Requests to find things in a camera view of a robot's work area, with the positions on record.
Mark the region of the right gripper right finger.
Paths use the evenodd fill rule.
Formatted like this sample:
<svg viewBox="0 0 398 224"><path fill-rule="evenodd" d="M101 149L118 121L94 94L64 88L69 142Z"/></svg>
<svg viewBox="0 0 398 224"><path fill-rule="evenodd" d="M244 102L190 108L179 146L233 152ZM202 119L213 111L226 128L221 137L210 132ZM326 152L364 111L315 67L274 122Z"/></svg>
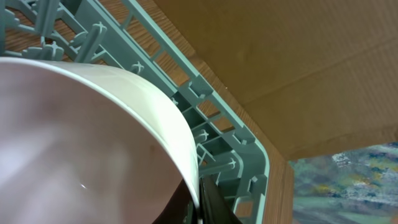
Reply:
<svg viewBox="0 0 398 224"><path fill-rule="evenodd" d="M204 224L242 224L210 176L200 178L200 216Z"/></svg>

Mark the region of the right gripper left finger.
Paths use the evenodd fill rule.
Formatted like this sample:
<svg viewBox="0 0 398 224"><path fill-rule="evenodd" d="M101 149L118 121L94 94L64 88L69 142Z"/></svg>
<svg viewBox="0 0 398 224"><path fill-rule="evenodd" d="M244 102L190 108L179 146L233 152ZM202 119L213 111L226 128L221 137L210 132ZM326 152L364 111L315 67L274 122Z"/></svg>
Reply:
<svg viewBox="0 0 398 224"><path fill-rule="evenodd" d="M190 191L182 180L153 224L197 224L197 211Z"/></svg>

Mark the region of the small pink plate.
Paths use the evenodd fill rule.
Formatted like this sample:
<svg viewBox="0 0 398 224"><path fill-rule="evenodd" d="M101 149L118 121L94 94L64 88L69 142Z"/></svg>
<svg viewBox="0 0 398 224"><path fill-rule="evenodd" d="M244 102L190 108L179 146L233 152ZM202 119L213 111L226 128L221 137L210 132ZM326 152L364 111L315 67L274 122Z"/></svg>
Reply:
<svg viewBox="0 0 398 224"><path fill-rule="evenodd" d="M1 222L153 223L197 152L175 103L105 65L1 59Z"/></svg>

